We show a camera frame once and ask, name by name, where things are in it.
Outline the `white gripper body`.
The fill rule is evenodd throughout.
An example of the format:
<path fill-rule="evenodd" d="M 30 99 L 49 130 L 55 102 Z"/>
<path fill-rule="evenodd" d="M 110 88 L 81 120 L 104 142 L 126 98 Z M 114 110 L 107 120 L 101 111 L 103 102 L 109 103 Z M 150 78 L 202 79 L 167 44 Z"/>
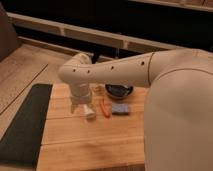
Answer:
<path fill-rule="evenodd" d="M 92 101 L 92 93 L 88 84 L 71 84 L 69 88 L 73 105 L 89 104 Z"/>

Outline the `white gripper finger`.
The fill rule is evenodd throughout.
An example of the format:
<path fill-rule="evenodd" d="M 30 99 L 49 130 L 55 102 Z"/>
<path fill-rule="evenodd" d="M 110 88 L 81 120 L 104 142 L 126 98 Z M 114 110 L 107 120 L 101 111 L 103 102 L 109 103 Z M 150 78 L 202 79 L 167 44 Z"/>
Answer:
<path fill-rule="evenodd" d="M 70 107 L 70 112 L 71 112 L 71 113 L 74 113 L 74 111 L 75 111 L 75 106 L 71 105 L 71 107 Z"/>

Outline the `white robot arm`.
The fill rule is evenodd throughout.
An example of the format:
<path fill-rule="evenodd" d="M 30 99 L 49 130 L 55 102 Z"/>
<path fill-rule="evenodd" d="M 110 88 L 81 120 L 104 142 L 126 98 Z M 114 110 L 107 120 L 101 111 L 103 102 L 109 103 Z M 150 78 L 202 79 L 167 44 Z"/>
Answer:
<path fill-rule="evenodd" d="M 89 98 L 91 83 L 146 88 L 145 170 L 213 171 L 213 53 L 186 48 L 97 64 L 80 53 L 59 77 L 74 104 Z"/>

